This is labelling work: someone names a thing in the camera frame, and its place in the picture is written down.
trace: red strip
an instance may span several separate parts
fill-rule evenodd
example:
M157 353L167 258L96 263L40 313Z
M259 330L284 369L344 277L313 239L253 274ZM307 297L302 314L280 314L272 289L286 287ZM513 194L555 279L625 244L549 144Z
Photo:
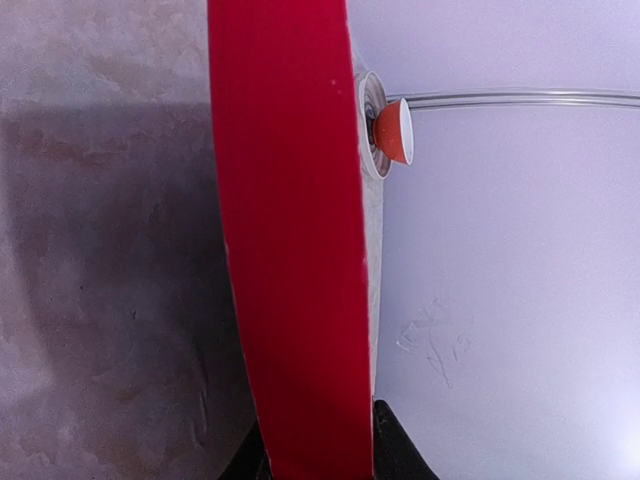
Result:
M220 200L277 479L372 477L364 212L344 0L210 0Z

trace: red panel edge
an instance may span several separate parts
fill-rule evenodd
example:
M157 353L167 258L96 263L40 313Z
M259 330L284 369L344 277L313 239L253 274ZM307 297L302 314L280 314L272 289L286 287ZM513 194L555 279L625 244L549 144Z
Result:
M220 204L278 479L373 475L363 193L344 0L209 0Z

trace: scratch marks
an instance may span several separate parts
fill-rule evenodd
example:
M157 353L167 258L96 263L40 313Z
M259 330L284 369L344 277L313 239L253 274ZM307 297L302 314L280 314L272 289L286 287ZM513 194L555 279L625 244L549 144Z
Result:
M440 282L438 295L427 305L418 309L418 317L402 329L396 346L407 354L423 354L432 370L451 389L451 372L464 363L471 349L469 330L474 321L454 309L444 280Z

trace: black base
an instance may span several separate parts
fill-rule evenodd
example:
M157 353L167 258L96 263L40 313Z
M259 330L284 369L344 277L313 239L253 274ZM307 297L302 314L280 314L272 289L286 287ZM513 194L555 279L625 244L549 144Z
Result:
M373 435L374 480L438 480L384 400L373 404ZM272 479L256 422L220 480Z

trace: white surface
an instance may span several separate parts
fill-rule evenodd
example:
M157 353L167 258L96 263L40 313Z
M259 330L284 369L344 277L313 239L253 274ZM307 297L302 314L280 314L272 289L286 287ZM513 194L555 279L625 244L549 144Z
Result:
M404 98L400 100L400 135L402 136L402 150L407 159L407 165L411 165L413 162L413 125L409 105Z
M414 118L377 396L443 479L640 478L640 115Z
M350 0L389 93L640 90L640 4ZM377 396L443 480L640 478L640 114L414 115Z
M636 0L349 0L388 93L520 86L638 90Z

